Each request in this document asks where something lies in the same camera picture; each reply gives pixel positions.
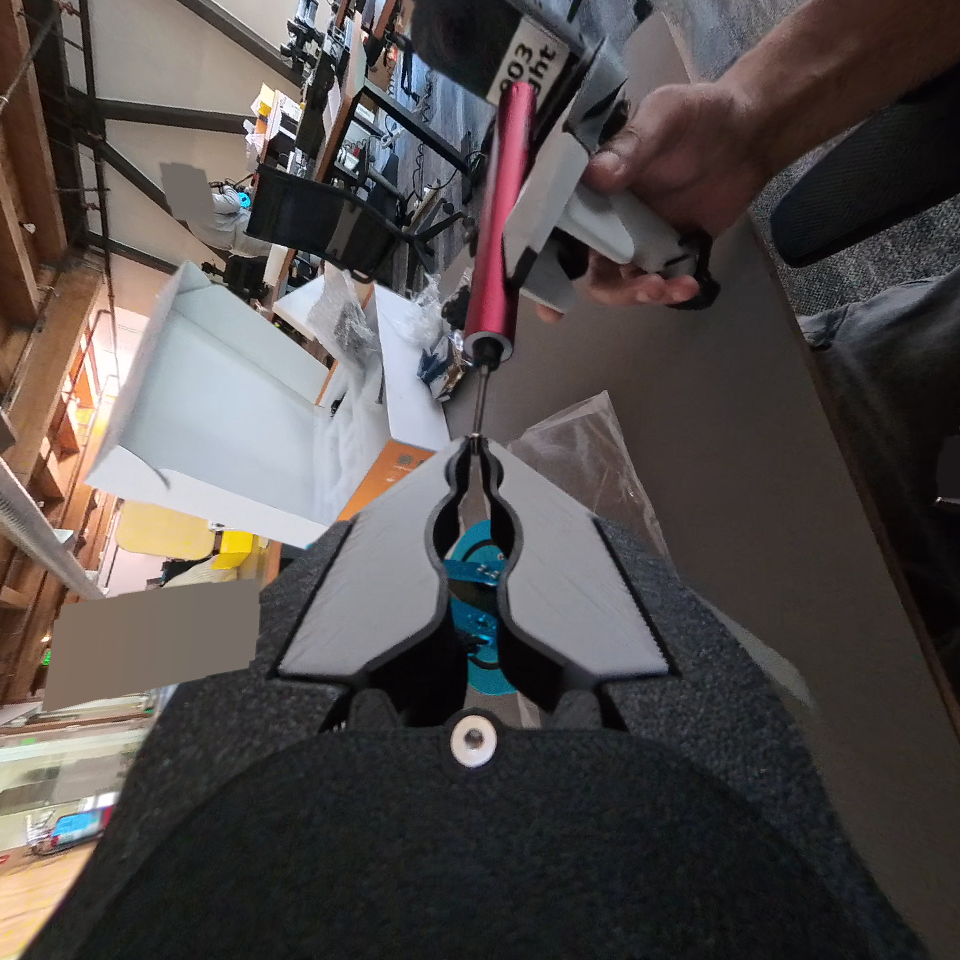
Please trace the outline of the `person's right hand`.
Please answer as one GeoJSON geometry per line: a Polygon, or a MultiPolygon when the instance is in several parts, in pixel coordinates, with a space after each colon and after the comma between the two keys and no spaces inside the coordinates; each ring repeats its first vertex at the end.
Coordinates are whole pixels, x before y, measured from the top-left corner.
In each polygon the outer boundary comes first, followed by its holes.
{"type": "Polygon", "coordinates": [[[715,240],[789,163],[771,105],[735,69],[657,88],[588,162],[582,182],[601,194],[628,191],[678,233],[715,240]]]}

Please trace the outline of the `blue toy robot arm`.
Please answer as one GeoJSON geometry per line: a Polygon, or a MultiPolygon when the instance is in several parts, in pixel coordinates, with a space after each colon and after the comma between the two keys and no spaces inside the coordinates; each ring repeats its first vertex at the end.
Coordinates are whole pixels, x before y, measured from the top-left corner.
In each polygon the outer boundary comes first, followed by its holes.
{"type": "Polygon", "coordinates": [[[469,526],[443,560],[450,610],[466,653],[467,688],[482,697],[518,693],[501,669],[498,651],[498,585],[506,558],[489,519],[469,526]]]}

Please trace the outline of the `black office chair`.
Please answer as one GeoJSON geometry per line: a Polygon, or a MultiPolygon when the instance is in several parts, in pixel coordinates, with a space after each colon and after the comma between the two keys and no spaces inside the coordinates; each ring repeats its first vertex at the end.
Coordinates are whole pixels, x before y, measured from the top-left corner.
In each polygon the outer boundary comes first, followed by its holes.
{"type": "Polygon", "coordinates": [[[348,189],[261,164],[246,231],[253,238],[318,257],[357,279],[395,287],[399,249],[408,251],[410,277],[419,265],[432,271],[432,241],[465,218],[449,202],[443,208],[448,212],[445,219],[412,229],[404,204],[389,194],[360,198],[348,189]]]}
{"type": "Polygon", "coordinates": [[[770,218],[791,268],[835,255],[959,191],[959,66],[882,108],[818,160],[770,218]]]}

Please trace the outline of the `clear plastic wrap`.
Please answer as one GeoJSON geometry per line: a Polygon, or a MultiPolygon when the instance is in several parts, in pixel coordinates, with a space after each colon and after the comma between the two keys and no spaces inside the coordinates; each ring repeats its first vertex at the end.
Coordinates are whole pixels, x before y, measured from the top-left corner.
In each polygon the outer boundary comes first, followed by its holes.
{"type": "Polygon", "coordinates": [[[439,279],[438,274],[428,274],[423,289],[407,303],[403,336],[410,346],[420,350],[432,349],[447,333],[439,279]]]}

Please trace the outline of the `wooden desk with clutter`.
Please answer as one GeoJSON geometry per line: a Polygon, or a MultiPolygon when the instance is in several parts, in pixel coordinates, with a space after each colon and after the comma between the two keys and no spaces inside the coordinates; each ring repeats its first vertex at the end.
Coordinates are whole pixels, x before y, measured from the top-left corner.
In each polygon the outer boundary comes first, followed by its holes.
{"type": "Polygon", "coordinates": [[[349,93],[363,84],[363,4],[328,5],[331,15],[324,24],[320,2],[299,2],[287,22],[290,39],[280,54],[299,81],[296,96],[265,88],[250,108],[256,119],[245,123],[246,163],[253,184],[259,165],[312,172],[349,93]]]}

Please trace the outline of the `bubble wrap bundle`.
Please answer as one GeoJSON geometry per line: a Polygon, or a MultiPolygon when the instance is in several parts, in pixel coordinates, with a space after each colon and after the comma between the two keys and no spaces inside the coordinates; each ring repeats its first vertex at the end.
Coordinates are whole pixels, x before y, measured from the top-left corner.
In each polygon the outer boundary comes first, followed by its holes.
{"type": "Polygon", "coordinates": [[[351,274],[327,270],[318,298],[309,307],[306,325],[319,344],[340,364],[363,366],[376,345],[351,274]]]}

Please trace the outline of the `silver antistatic bag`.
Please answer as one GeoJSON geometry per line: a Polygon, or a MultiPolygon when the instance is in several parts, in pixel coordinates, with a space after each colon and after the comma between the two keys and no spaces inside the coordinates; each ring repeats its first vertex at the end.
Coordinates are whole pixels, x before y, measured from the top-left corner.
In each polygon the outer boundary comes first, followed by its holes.
{"type": "Polygon", "coordinates": [[[472,361],[463,353],[464,338],[460,330],[441,334],[438,341],[421,351],[416,375],[438,403],[450,400],[454,390],[472,361]]]}

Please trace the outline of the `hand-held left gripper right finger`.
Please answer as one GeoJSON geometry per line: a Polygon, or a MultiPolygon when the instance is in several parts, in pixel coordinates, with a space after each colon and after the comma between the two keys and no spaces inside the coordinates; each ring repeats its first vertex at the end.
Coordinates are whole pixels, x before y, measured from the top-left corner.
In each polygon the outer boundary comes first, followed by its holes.
{"type": "Polygon", "coordinates": [[[596,516],[482,439],[491,532],[510,542],[497,591],[499,666],[515,687],[599,687],[669,661],[596,516]]]}

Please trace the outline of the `yellow plastic bin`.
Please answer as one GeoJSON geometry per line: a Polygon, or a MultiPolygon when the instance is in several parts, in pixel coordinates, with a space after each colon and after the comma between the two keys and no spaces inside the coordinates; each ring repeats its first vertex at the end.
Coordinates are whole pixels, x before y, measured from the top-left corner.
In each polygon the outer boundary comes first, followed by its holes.
{"type": "Polygon", "coordinates": [[[222,531],[219,550],[210,564],[214,581],[258,579],[260,557],[260,538],[256,534],[222,531]]]}

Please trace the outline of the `white cardboard box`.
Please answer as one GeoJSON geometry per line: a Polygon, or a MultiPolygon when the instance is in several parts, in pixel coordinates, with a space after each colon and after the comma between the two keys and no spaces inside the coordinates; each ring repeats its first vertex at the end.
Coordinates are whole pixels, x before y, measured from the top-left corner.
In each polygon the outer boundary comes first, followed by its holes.
{"type": "MultiPolygon", "coordinates": [[[[309,333],[322,277],[278,303],[309,333]]],[[[155,303],[87,483],[306,547],[447,449],[442,405],[417,376],[422,349],[402,332],[410,300],[354,282],[373,353],[329,369],[184,264],[155,303]]]]}

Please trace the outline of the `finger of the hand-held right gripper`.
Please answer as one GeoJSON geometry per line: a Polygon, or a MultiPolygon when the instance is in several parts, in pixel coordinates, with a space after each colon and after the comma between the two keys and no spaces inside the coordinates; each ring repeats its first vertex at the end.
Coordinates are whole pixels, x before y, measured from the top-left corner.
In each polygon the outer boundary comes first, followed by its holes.
{"type": "Polygon", "coordinates": [[[552,133],[505,222],[502,250],[507,280],[525,280],[580,183],[590,155],[572,133],[552,133]]]}
{"type": "Polygon", "coordinates": [[[570,312],[577,301],[573,279],[559,253],[522,253],[517,262],[517,286],[522,296],[561,315],[570,312]]]}

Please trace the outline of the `pale yellow panel with stand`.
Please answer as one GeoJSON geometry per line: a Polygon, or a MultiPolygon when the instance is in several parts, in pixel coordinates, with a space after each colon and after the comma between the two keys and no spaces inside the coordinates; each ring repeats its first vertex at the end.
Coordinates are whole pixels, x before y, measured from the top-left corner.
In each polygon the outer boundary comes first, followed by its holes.
{"type": "Polygon", "coordinates": [[[117,546],[128,553],[202,561],[214,552],[215,533],[205,519],[126,500],[119,513],[115,539],[117,546]]]}

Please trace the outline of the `red screwdriver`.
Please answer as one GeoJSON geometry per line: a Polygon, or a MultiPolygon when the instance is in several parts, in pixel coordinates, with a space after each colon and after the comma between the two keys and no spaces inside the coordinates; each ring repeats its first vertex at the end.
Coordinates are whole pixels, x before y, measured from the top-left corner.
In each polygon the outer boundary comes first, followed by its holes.
{"type": "Polygon", "coordinates": [[[463,338],[463,354],[479,378],[470,431],[475,451],[483,434],[491,374],[514,350],[520,293],[509,278],[504,237],[526,177],[535,112],[533,86],[525,81],[508,81],[498,103],[487,163],[463,338]]]}

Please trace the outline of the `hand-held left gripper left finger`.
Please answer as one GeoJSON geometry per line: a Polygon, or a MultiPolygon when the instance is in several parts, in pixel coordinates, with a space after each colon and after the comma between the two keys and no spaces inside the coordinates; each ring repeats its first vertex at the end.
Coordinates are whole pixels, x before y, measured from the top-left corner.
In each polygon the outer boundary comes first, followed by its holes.
{"type": "Polygon", "coordinates": [[[467,438],[416,467],[349,523],[277,666],[285,678],[361,682],[435,633],[449,609],[448,548],[436,530],[458,519],[467,438]]]}

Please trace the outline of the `person's right forearm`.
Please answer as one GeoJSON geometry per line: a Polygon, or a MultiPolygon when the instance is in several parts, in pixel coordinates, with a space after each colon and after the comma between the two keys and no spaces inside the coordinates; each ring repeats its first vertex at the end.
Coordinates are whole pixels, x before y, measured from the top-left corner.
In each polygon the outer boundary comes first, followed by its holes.
{"type": "Polygon", "coordinates": [[[957,1],[810,1],[717,82],[773,174],[958,65],[957,1]]]}

